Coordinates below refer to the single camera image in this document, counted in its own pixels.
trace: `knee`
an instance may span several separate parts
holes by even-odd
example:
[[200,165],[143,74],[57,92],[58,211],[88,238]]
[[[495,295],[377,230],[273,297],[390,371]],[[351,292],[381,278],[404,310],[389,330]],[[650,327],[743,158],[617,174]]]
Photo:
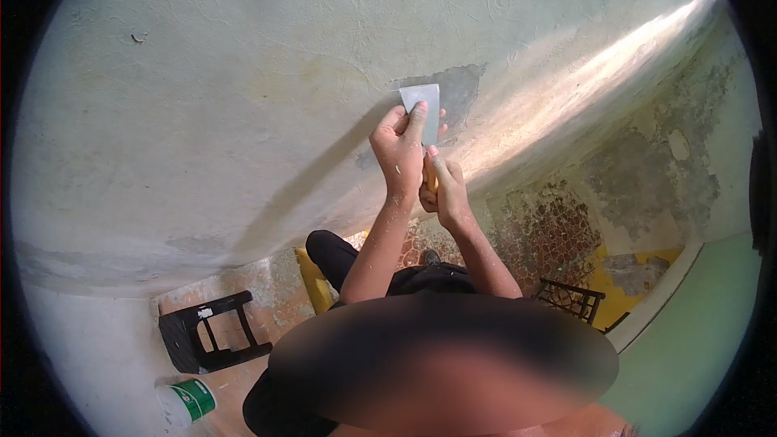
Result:
[[336,235],[326,229],[316,229],[316,231],[311,232],[305,241],[305,249],[308,251],[308,256],[315,256],[313,254],[318,252],[332,236]]

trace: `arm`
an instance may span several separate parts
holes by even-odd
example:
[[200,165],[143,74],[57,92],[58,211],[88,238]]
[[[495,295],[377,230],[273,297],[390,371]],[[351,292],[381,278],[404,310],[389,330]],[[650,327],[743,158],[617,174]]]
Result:
[[372,225],[340,290],[340,300],[354,303],[386,295],[405,241],[413,205],[389,195]]
[[[386,200],[340,290],[340,300],[354,303],[384,297],[396,270],[416,192],[422,182],[421,133],[427,102],[408,115],[394,107],[370,135],[370,144],[386,180]],[[440,128],[444,132],[446,125]]]
[[429,147],[424,161],[427,168],[437,173],[440,187],[435,195],[422,185],[419,190],[421,205],[428,212],[438,212],[440,224],[459,246],[475,290],[480,294],[511,299],[522,297],[518,282],[491,248],[472,215],[461,167],[443,160],[435,146]]

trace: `white bucket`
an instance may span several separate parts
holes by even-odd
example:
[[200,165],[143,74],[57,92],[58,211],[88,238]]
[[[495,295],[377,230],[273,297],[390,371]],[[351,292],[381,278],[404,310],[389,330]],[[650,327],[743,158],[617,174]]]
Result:
[[167,422],[178,427],[189,427],[216,408],[213,393],[203,382],[196,379],[157,386],[156,399]]

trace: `putty knife blade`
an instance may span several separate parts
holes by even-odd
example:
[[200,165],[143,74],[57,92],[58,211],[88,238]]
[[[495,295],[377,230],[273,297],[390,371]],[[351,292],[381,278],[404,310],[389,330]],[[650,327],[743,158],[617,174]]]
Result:
[[405,110],[410,112],[416,103],[426,100],[429,106],[427,113],[427,122],[423,125],[423,134],[421,135],[421,144],[432,146],[437,143],[437,130],[440,127],[440,85],[422,84],[417,87],[405,87],[399,89],[402,95],[402,102],[405,104]]

